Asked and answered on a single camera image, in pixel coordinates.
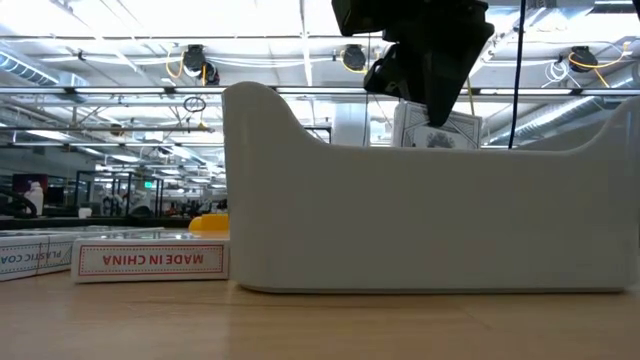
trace desk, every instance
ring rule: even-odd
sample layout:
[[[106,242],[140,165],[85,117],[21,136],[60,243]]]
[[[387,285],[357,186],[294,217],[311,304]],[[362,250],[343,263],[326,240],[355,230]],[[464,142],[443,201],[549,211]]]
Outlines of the desk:
[[[231,282],[0,283],[2,359],[638,359],[620,295],[265,295]]]

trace ceiling light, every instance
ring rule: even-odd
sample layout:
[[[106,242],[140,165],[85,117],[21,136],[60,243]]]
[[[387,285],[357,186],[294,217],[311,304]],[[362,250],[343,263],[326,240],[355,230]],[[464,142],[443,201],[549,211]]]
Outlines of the ceiling light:
[[[180,175],[180,171],[179,170],[160,170],[160,172],[167,174],[167,175]]]
[[[218,174],[222,174],[223,172],[225,172],[224,168],[219,168],[217,166],[212,166],[211,168],[209,168],[209,171],[211,171],[212,173],[218,175]]]
[[[138,162],[140,161],[140,159],[138,159],[135,156],[129,156],[129,155],[111,155],[112,158],[116,159],[116,160],[120,160],[120,161],[124,161],[124,162]]]
[[[343,87],[343,88],[323,88],[323,87],[277,87],[278,94],[366,94],[362,88]]]
[[[221,148],[221,147],[224,147],[224,144],[183,143],[182,146],[185,146],[185,147],[215,147],[215,148]]]
[[[171,84],[172,86],[176,86],[176,83],[175,83],[175,82],[173,82],[173,80],[171,80],[171,79],[169,79],[169,78],[162,78],[162,79],[160,79],[160,80],[162,80],[162,81],[164,81],[164,82],[166,82],[166,83],[169,83],[169,84]]]
[[[95,156],[103,156],[104,155],[100,151],[96,151],[96,150],[93,150],[93,149],[89,149],[89,148],[85,148],[85,147],[81,147],[80,149],[82,151],[86,152],[87,154],[91,154],[91,155],[95,155]]]
[[[480,95],[514,95],[513,89],[482,89]],[[569,95],[571,89],[520,89],[520,95]]]
[[[62,146],[61,143],[54,142],[25,142],[25,143],[10,143],[13,146]]]
[[[120,144],[116,143],[71,143],[71,146],[91,146],[91,147],[118,147]]]
[[[84,87],[75,89],[78,94],[163,94],[164,89],[159,87]]]
[[[592,95],[592,96],[637,96],[637,95],[640,95],[640,89],[582,90],[582,95]]]
[[[596,0],[596,5],[633,5],[633,0]]]
[[[0,88],[0,94],[64,94],[65,91],[61,87],[13,87]]]
[[[146,147],[146,146],[173,146],[174,144],[163,144],[163,143],[123,143],[122,145],[128,147]]]
[[[49,131],[49,130],[29,130],[27,133],[37,136],[42,136],[51,140],[60,140],[60,141],[68,141],[71,139],[70,136],[67,136],[58,131]]]
[[[178,87],[176,93],[178,94],[222,94],[227,88],[220,87]]]

